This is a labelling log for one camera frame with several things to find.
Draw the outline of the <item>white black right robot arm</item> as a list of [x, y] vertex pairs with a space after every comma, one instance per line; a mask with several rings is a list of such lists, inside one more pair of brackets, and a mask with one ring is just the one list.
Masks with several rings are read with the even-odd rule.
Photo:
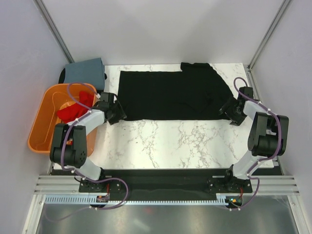
[[217, 193], [251, 192], [253, 173], [267, 160], [284, 154], [286, 150], [289, 118], [276, 115], [260, 101], [230, 99], [221, 109], [232, 124], [239, 125], [249, 117], [253, 122], [249, 133], [248, 150], [225, 172], [224, 177], [210, 183]]

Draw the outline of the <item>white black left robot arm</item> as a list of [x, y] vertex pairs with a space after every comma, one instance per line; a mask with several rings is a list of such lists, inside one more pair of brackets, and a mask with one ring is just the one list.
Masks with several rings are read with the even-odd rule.
[[104, 178], [104, 170], [88, 159], [87, 135], [98, 126], [108, 122], [118, 123], [124, 119], [120, 103], [116, 101], [99, 101], [97, 106], [88, 110], [83, 116], [67, 123], [59, 123], [54, 128], [50, 160], [90, 181], [90, 186], [97, 192], [105, 190], [108, 181], [118, 181], [126, 185], [120, 178]]

